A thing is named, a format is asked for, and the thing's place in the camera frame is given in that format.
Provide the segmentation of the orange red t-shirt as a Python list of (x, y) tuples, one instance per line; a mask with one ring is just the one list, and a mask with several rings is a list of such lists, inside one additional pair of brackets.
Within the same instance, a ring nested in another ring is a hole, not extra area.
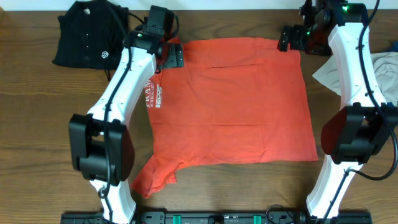
[(141, 196), (190, 166), (317, 160), (298, 51), (263, 38), (195, 40), (183, 61), (144, 87), (154, 153), (132, 183)]

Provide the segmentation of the blue cloth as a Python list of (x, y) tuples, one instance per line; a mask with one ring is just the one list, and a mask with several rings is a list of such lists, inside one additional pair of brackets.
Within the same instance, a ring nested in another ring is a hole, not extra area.
[(398, 52), (398, 41), (394, 42), (388, 49), (389, 52)]

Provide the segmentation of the folded black shirt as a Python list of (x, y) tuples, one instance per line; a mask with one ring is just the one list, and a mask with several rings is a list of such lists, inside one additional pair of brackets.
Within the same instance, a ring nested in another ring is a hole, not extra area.
[(62, 67), (116, 70), (129, 30), (128, 8), (109, 1), (75, 1), (58, 16), (60, 39), (52, 63)]

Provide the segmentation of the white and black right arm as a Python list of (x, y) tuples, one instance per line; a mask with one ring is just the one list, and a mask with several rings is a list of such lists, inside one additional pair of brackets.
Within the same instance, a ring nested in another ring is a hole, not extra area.
[(387, 104), (376, 80), (369, 49), (374, 17), (363, 3), (305, 1), (302, 25), (282, 29), (278, 49), (333, 56), (341, 88), (337, 114), (322, 129), (325, 155), (303, 212), (284, 207), (266, 212), (269, 223), (371, 223), (369, 212), (342, 212), (340, 203), (362, 166), (386, 141), (397, 142), (397, 108)]

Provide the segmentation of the beige crumpled shirt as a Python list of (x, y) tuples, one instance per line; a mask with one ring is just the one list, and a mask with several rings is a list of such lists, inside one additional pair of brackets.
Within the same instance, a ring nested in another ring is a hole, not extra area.
[[(397, 52), (371, 54), (371, 59), (382, 95), (388, 103), (397, 107)], [(333, 55), (312, 77), (337, 95), (341, 94), (338, 71)]]

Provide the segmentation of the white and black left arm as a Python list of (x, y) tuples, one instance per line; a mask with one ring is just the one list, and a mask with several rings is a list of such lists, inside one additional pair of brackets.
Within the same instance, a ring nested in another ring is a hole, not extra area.
[(96, 189), (103, 211), (64, 213), (61, 223), (134, 223), (136, 202), (128, 177), (134, 164), (129, 122), (147, 81), (166, 68), (184, 65), (179, 29), (171, 10), (151, 6), (140, 28), (124, 34), (121, 59), (100, 99), (69, 122), (72, 166)]

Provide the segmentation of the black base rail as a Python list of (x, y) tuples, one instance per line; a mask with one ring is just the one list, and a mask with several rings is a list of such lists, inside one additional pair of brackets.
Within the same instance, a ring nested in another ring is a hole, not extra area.
[(273, 205), (264, 213), (169, 213), (151, 211), (135, 214), (136, 224), (372, 224), (369, 212), (341, 212), (338, 216), (323, 221), (304, 212)]

